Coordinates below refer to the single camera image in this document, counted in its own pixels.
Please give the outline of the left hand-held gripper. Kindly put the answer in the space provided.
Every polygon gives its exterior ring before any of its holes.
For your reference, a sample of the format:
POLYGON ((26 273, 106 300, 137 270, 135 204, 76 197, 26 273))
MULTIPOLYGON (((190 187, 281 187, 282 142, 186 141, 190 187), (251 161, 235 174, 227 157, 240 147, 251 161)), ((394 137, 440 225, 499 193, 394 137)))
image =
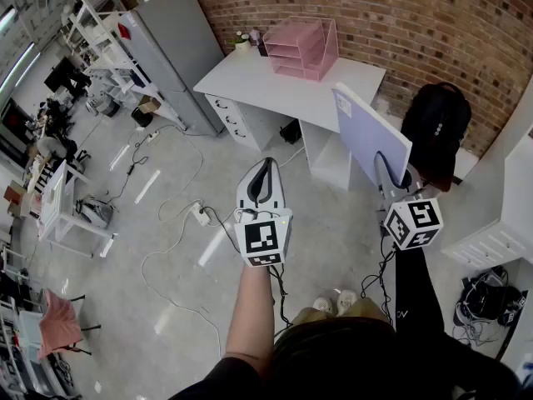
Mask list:
POLYGON ((285 207, 276 160, 263 158, 237 185, 238 218, 234 224, 238 249, 250 268, 284 264, 291 236, 293 212, 285 207), (264 206, 273 209, 251 209, 264 206))

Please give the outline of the lavender folder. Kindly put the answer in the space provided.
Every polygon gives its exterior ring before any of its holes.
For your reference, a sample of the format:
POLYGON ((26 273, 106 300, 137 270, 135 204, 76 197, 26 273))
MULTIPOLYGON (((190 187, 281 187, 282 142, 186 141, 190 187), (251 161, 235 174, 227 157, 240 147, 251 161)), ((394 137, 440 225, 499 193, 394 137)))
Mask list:
POLYGON ((331 90, 341 140, 351 156, 371 181, 377 183, 374 161, 381 153, 390 168, 391 178, 401 183, 412 142, 344 83, 337 83, 331 90))

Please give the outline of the pink desk tray organizer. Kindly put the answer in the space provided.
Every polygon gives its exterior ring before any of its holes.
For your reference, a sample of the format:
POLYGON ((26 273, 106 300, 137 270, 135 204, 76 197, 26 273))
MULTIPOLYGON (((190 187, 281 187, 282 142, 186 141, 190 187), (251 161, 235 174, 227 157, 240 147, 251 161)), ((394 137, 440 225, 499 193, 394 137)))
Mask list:
POLYGON ((263 42, 275 73, 320 82, 339 57, 336 22, 290 16, 268 31, 263 42))

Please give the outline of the person's left forearm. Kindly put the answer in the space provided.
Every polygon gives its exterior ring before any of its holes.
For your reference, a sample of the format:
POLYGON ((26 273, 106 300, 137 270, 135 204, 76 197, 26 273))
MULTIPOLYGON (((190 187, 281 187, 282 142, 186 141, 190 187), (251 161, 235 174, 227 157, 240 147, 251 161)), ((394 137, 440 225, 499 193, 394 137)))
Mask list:
POLYGON ((274 301, 267 267, 244 266, 226 343, 225 358, 239 358, 262 375, 274 348, 274 301))

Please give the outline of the person's right forearm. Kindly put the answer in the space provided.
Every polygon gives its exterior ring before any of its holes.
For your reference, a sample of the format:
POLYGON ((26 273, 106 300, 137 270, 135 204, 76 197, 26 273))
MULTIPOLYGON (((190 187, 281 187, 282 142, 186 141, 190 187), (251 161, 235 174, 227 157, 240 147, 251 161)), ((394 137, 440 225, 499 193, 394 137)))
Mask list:
POLYGON ((396 251, 396 331, 414 338, 445 331, 421 247, 396 251))

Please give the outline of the white desk with drawers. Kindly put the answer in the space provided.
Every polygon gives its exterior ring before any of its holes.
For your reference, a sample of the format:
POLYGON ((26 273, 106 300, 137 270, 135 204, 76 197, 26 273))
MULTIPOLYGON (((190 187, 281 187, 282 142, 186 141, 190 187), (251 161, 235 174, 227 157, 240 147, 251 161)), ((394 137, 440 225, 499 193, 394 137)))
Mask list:
POLYGON ((372 103, 382 68, 339 58, 321 82, 279 75, 256 49, 234 51, 195 87, 204 94, 233 139, 262 151, 290 121, 299 123, 311 175, 344 190, 356 167, 342 143, 332 88, 344 83, 372 103))

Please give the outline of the person's khaki trousers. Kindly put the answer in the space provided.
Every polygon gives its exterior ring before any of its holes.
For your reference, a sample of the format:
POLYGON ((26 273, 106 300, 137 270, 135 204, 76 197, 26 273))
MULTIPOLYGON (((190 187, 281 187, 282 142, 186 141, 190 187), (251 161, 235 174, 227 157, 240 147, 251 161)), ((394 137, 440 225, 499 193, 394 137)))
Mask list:
MULTIPOLYGON (((332 312, 319 310, 313 307, 305 307, 292 320, 292 324, 299 325, 303 323, 312 323, 334 317, 335 315, 332 312)), ((347 312, 341 315, 341 318, 343 317, 370 318, 391 324, 385 313, 368 297, 357 299, 355 303, 348 308, 347 312)))

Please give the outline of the person's right white shoe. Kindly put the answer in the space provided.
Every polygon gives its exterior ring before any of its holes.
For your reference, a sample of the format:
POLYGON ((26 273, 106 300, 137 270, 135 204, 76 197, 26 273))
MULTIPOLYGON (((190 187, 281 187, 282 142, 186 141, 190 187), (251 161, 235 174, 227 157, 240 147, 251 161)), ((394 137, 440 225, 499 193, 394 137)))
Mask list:
POLYGON ((339 293, 336 300, 337 316, 340 317, 347 313, 352 305, 357 301, 357 295, 352 290, 343 290, 339 293))

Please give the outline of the black waste bin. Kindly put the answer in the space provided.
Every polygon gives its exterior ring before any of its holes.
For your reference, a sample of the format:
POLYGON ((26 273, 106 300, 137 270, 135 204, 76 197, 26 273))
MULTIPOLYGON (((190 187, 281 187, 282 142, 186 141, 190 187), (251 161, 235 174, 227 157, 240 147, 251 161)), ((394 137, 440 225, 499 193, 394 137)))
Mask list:
POLYGON ((143 112, 139 107, 136 107, 132 113, 131 117, 140 128, 148 127, 153 120, 153 115, 151 112, 143 112))

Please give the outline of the brown cardboard box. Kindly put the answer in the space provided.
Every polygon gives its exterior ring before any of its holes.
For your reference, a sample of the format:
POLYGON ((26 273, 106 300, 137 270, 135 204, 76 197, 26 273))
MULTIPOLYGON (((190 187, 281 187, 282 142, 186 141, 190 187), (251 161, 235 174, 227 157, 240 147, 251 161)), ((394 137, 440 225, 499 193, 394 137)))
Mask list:
POLYGON ((154 113, 161 106, 161 103, 154 97, 143 95, 137 107, 142 113, 154 113))

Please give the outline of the grey striped round container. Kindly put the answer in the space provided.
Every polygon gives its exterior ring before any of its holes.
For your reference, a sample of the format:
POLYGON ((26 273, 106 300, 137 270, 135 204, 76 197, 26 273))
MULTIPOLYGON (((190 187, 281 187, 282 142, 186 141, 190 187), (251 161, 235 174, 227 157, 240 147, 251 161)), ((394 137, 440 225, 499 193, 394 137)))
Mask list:
POLYGON ((96 115, 102 114, 108 118, 113 118, 120 109, 120 105, 107 94, 97 98, 89 98, 86 101, 86 107, 88 111, 92 111, 96 115))

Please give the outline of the person's black shirt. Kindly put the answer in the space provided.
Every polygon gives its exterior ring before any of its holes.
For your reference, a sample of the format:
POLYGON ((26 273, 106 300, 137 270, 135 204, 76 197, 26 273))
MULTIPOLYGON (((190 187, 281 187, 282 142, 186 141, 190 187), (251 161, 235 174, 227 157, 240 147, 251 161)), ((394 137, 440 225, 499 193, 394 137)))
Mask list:
POLYGON ((333 318, 294 327, 259 374, 223 358, 201 381, 169 400, 519 400, 508 367, 445 333, 398 334, 370 318, 333 318))

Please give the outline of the small white table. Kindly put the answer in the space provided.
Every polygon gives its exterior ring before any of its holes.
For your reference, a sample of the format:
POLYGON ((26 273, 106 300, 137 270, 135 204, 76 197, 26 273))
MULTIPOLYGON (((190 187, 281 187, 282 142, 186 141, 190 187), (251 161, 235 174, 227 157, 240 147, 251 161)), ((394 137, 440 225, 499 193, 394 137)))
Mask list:
POLYGON ((87 190, 94 189, 94 182, 67 162, 62 162, 47 182, 41 194, 41 211, 38 218, 37 238, 52 246, 62 248, 87 258, 94 253, 69 246, 65 238, 73 228, 79 228, 99 236, 104 241, 100 257, 105 258, 117 237, 107 228, 102 229, 86 222, 76 213, 76 201, 86 197, 77 196, 77 184, 84 183, 87 190))

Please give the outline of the white metal shelving unit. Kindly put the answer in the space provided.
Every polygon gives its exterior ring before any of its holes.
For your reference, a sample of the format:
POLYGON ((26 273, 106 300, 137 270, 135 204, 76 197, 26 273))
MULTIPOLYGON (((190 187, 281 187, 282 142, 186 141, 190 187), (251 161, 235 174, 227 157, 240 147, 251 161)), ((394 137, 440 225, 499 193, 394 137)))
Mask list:
POLYGON ((121 15, 127 13, 122 0, 74 0, 63 16, 69 27, 63 38, 72 54, 82 60, 84 73, 106 85, 113 99, 133 107, 148 96, 160 103, 155 114, 185 131, 187 127, 176 111, 122 45, 118 24, 121 15))

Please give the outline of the chair with pink cloth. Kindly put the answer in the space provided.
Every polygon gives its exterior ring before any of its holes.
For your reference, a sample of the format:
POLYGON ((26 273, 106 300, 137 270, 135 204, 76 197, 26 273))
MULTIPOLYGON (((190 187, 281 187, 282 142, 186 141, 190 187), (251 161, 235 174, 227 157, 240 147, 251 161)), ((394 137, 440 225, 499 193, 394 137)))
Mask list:
POLYGON ((74 304, 84 301, 86 296, 67 299, 59 297, 47 288, 44 291, 44 297, 46 312, 39 321, 41 341, 37 359, 43 360, 51 354, 67 351, 91 356, 90 351, 79 348, 77 345, 84 339, 85 332, 101 329, 102 325, 81 327, 74 304))

